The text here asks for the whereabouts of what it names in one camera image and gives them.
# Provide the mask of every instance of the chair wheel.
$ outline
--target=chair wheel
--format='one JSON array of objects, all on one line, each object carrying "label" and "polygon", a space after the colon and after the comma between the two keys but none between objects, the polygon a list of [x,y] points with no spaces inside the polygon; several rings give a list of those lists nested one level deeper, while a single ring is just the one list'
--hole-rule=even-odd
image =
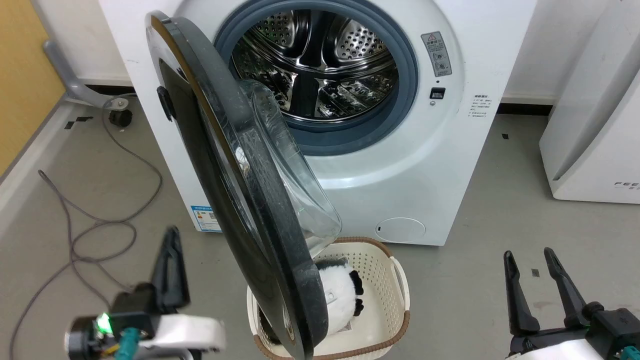
[{"label": "chair wheel", "polygon": [[109,113],[109,122],[115,126],[127,127],[131,124],[133,114],[130,110],[115,111]]}]

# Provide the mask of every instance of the wooden cabinet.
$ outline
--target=wooden cabinet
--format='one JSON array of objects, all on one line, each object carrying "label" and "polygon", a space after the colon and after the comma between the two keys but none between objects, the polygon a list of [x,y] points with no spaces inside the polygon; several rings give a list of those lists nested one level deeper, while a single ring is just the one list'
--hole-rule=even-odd
[{"label": "wooden cabinet", "polygon": [[65,88],[42,51],[48,38],[27,0],[0,0],[0,174],[33,136]]}]

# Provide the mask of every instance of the power cord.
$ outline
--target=power cord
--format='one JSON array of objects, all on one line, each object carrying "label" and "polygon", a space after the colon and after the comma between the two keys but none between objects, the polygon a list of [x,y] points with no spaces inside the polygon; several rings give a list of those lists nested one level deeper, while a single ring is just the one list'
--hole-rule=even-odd
[{"label": "power cord", "polygon": [[[89,214],[85,210],[81,209],[78,205],[75,205],[71,200],[66,198],[58,190],[56,185],[49,179],[49,177],[47,177],[47,174],[45,174],[44,171],[38,170],[38,175],[40,175],[40,177],[49,186],[49,188],[51,188],[51,190],[58,196],[58,200],[60,200],[60,205],[62,206],[62,210],[65,212],[65,217],[66,217],[66,220],[67,220],[67,243],[68,243],[68,246],[69,246],[69,260],[60,269],[55,271],[50,276],[50,278],[48,278],[48,280],[46,280],[43,283],[43,285],[38,289],[38,291],[36,291],[36,293],[33,295],[31,300],[29,300],[29,303],[27,304],[27,306],[23,310],[22,314],[20,315],[20,318],[18,319],[18,322],[15,324],[15,327],[13,328],[13,332],[12,332],[12,335],[11,335],[11,340],[9,342],[9,360],[14,360],[14,354],[13,353],[14,353],[14,347],[15,347],[15,340],[16,340],[16,337],[18,336],[18,331],[20,330],[20,326],[22,325],[22,322],[24,321],[24,318],[26,317],[26,315],[29,313],[29,310],[31,309],[31,306],[37,300],[37,298],[40,296],[40,294],[46,289],[46,287],[50,283],[52,283],[53,280],[55,280],[58,276],[60,276],[60,274],[62,274],[62,272],[64,272],[67,268],[70,267],[73,270],[73,272],[76,275],[76,277],[82,282],[82,284],[87,289],[89,289],[95,296],[97,296],[98,299],[100,299],[100,301],[102,301],[104,303],[104,305],[107,307],[107,309],[109,308],[109,300],[101,292],[99,292],[96,288],[94,288],[78,272],[78,270],[76,268],[76,263],[77,262],[90,263],[90,264],[96,265],[109,279],[111,279],[119,287],[121,287],[125,291],[130,291],[131,290],[128,286],[126,286],[126,285],[122,284],[121,282],[117,281],[111,274],[109,274],[109,272],[107,272],[107,270],[101,265],[101,262],[117,258],[118,256],[120,256],[120,255],[124,254],[125,252],[127,252],[133,246],[133,244],[136,242],[136,238],[138,236],[138,232],[137,232],[136,228],[130,223],[130,221],[133,220],[136,216],[140,215],[140,213],[142,213],[151,204],[151,202],[153,202],[153,200],[157,197],[158,193],[160,192],[160,189],[162,188],[163,181],[164,181],[162,174],[160,173],[160,171],[155,166],[153,166],[149,161],[145,160],[141,156],[137,155],[136,153],[134,153],[131,150],[129,150],[126,147],[124,147],[120,142],[118,142],[118,140],[116,140],[116,138],[111,134],[111,132],[109,131],[109,128],[107,127],[107,121],[106,121],[105,112],[106,112],[106,108],[109,105],[109,103],[111,101],[119,98],[119,97],[132,96],[132,95],[136,95],[136,94],[135,93],[128,93],[128,94],[122,94],[122,95],[114,96],[114,97],[110,98],[109,100],[107,100],[102,105],[102,112],[101,112],[102,127],[106,131],[107,135],[109,135],[110,139],[119,148],[121,148],[122,150],[124,150],[125,152],[127,152],[128,154],[133,156],[134,158],[140,160],[142,163],[144,163],[146,166],[148,166],[151,169],[151,171],[156,173],[156,175],[158,176],[158,186],[157,186],[156,190],[154,191],[153,195],[151,195],[151,197],[149,198],[149,200],[146,201],[144,203],[144,205],[142,205],[140,208],[138,208],[138,210],[136,210],[133,214],[131,214],[131,215],[127,216],[127,217],[124,217],[122,219],[108,220],[108,219],[99,218],[99,217],[96,217],[96,216],[94,216],[92,214]],[[69,209],[68,209],[67,205],[69,205],[72,208],[75,208],[76,210],[80,211],[85,216],[94,219],[96,221],[96,223],[91,225],[89,228],[81,231],[78,235],[76,235],[74,237],[73,233],[72,233],[71,216],[69,215]],[[93,258],[91,256],[81,256],[81,255],[79,255],[76,252],[76,245],[77,245],[78,241],[80,239],[82,239],[82,237],[84,235],[86,235],[87,233],[89,233],[89,232],[91,232],[91,231],[93,231],[95,229],[98,229],[98,228],[100,228],[102,226],[105,226],[105,225],[124,225],[124,226],[128,227],[133,232],[133,236],[131,238],[131,241],[122,250],[116,251],[115,253],[113,253],[111,255],[104,256],[104,257],[101,257],[101,258]]]}]

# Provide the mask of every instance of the plastic basket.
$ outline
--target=plastic basket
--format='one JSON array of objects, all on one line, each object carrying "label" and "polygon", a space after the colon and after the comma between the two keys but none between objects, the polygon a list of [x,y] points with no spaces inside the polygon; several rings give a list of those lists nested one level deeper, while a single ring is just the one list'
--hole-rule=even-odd
[{"label": "plastic basket", "polygon": [[[346,329],[327,336],[314,349],[314,359],[377,359],[397,343],[409,326],[409,287],[391,251],[370,238],[339,238],[316,259],[349,259],[363,282],[364,310]],[[247,290],[247,312],[253,339],[269,359],[292,359],[282,345],[269,341],[260,325],[258,303]]]}]

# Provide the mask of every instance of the brown basket rim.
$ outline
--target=brown basket rim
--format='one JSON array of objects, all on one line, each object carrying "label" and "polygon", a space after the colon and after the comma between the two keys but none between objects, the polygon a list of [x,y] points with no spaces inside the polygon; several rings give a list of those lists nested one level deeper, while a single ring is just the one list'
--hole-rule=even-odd
[{"label": "brown basket rim", "polygon": [[[387,255],[387,257],[391,258],[393,256],[392,253],[391,253],[391,250],[389,250],[389,248],[387,246],[385,246],[385,244],[381,243],[380,241],[374,240],[372,238],[365,238],[365,237],[360,237],[360,236],[350,236],[350,237],[345,237],[345,238],[338,238],[337,240],[335,240],[334,243],[368,243],[368,244],[374,245],[377,248],[379,248],[380,250],[382,250]],[[398,330],[396,335],[394,335],[392,338],[390,338],[387,341],[384,341],[384,342],[381,342],[381,343],[377,343],[375,345],[370,345],[368,347],[357,348],[357,349],[350,350],[350,351],[343,351],[343,352],[337,352],[335,354],[314,356],[314,360],[338,360],[338,359],[344,359],[344,358],[347,358],[347,357],[368,354],[370,352],[374,352],[374,351],[382,350],[384,348],[391,347],[392,345],[395,345],[398,341],[400,341],[400,339],[406,333],[406,330],[409,328],[409,319],[410,318],[411,318],[410,311],[409,310],[405,310],[404,311],[404,318],[403,318],[403,321],[402,321],[402,326],[400,326],[400,329]],[[278,355],[272,353],[266,346],[264,346],[264,344],[262,343],[262,340],[260,339],[259,335],[257,335],[257,334],[253,335],[253,340],[254,340],[256,346],[258,346],[258,349],[268,359],[271,359],[271,360],[293,360],[292,357],[283,357],[283,356],[278,356]]]}]

